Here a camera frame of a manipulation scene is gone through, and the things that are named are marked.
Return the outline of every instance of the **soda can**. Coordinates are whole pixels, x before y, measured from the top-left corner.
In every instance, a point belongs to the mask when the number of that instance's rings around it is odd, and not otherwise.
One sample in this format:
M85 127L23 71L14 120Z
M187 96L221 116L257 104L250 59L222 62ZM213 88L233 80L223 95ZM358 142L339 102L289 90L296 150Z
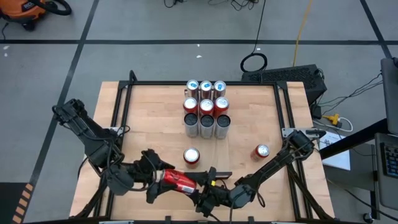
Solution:
M198 114L198 102L197 100L194 99L194 97L186 98L182 106L184 107L185 114L188 113Z
M189 169L194 169L198 167L200 159L200 153L198 149L190 147L189 149L184 151L183 156L184 156L185 165Z
M266 146L264 144L260 144L250 153L250 158L254 162L258 162L258 161L263 160L268 155L269 155L268 146Z
M209 81L203 81L200 83L200 100L211 99L212 85Z
M214 112L214 104L211 100L202 100L200 102L200 116L202 117L203 115L213 115Z
M228 133L231 118L227 115L221 115L217 118L214 136L218 139L224 139Z
M214 118L210 115L204 115L200 118L200 136L205 139L213 135Z
M199 83L196 80L189 80L187 82L187 95L199 101Z
M222 114L227 114L229 108L229 101L225 97L219 97L215 101L214 105L214 118L218 118L218 116Z
M214 83L213 100L225 96L226 84L223 81L217 81Z
M183 172L179 172L177 170L165 169L157 171L156 176L156 182L165 182L166 184L176 185L177 188L174 190L186 195L194 193L197 188L197 183L194 180L188 178Z
M185 133L188 137L194 138L199 134L198 116L194 113L189 113L184 117Z

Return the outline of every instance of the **silver can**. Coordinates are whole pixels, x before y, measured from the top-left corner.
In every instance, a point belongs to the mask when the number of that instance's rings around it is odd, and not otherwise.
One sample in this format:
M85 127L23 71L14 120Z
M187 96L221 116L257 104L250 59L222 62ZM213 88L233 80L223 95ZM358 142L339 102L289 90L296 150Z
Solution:
M204 115L200 118L200 136L205 139L211 138L214 129L214 118Z
M200 100L208 99L211 100L211 82L203 81L200 83Z
M213 100L225 96L226 84L223 81L217 81L214 83Z
M199 83L196 80L189 80L187 82L187 95L199 101Z
M217 118L214 136L218 139L224 139L228 133L231 118L227 115L221 115Z
M189 113L184 117L185 133L188 137L194 138L199 134L198 116L194 113Z

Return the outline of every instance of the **yellow connector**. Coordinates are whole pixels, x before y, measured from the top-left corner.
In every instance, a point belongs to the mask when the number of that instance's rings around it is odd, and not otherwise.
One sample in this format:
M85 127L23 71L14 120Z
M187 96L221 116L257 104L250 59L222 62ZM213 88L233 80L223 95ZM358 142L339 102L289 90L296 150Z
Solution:
M340 117L339 114L335 114L333 116L323 116L326 119L329 119L329 121L332 123L332 125L336 126L338 123L338 118Z

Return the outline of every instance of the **keyboard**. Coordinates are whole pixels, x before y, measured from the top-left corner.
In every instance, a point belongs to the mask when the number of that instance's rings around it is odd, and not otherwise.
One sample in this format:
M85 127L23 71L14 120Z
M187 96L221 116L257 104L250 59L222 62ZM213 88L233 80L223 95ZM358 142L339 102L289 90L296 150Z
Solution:
M384 175L398 178L398 146L381 143Z

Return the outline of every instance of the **black metal frame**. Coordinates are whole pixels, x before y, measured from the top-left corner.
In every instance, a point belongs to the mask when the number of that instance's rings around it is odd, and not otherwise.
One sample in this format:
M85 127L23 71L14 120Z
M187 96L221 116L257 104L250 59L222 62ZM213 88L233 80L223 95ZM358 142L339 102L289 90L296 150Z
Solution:
M267 82L267 83L258 83L258 82L236 82L236 81L231 81L231 82L225 82L228 86L272 86L274 89L274 95L275 95L275 104L276 104L276 109L278 113L278 120L279 120L279 126L280 126L280 135L281 138L283 139L282 135L282 128L285 128L285 123L284 123L284 115L282 112L282 105L280 102L280 95L279 95L279 88L283 90L284 93L284 100L285 100L285 105L287 109L287 116L289 120L289 126L291 128L295 127L294 124L294 118L293 118L293 112L292 112L292 107L290 104L290 98L289 98L289 92L287 89L287 83L286 82ZM123 89L127 87L127 93L126 93L126 99L124 102L124 109L123 109L123 115L122 115L122 122L121 126L125 126L127 122L127 114L129 110L129 102L131 99L131 91L132 91L132 86L133 85L186 85L186 81L137 81L137 78L135 74L131 71L130 72L130 77L128 81L120 81L118 85L118 92L116 94L116 101L114 105L114 110L113 110L113 116L112 116L112 122L111 126L116 125L116 121L118 118L118 111L120 108L120 101L121 101L121 95ZM297 161L297 169L298 169L298 174L300 177L300 180L306 185L305 181L305 174L304 174L304 169L302 165L302 161ZM307 199L304 197L304 203L305 203L305 213L306 213L306 218L302 218L300 214L300 205L299 201L297 198L297 191L295 187L295 183L292 180L292 178L289 176L289 187L290 187L290 193L292 197L292 204L293 204L293 210L294 210L294 215L295 215L295 220L296 222L309 222L309 223L349 223L349 222L339 222L336 220L319 220L319 219L313 219L312 215L312 209L307 201ZM114 194L112 192L109 193L108 201L106 203L106 213L105 213L105 218L108 220L111 219L111 212L113 208L113 200L114 200ZM94 217L100 217L100 210L102 206L102 200L100 200L96 207L95 207L95 212L93 214ZM270 222L255 222L253 217L248 217L248 222L250 224L266 224ZM165 217L165 220L157 220L157 221L150 221L150 220L135 220L134 223L171 223L171 217ZM172 223L196 223L192 221L173 221Z

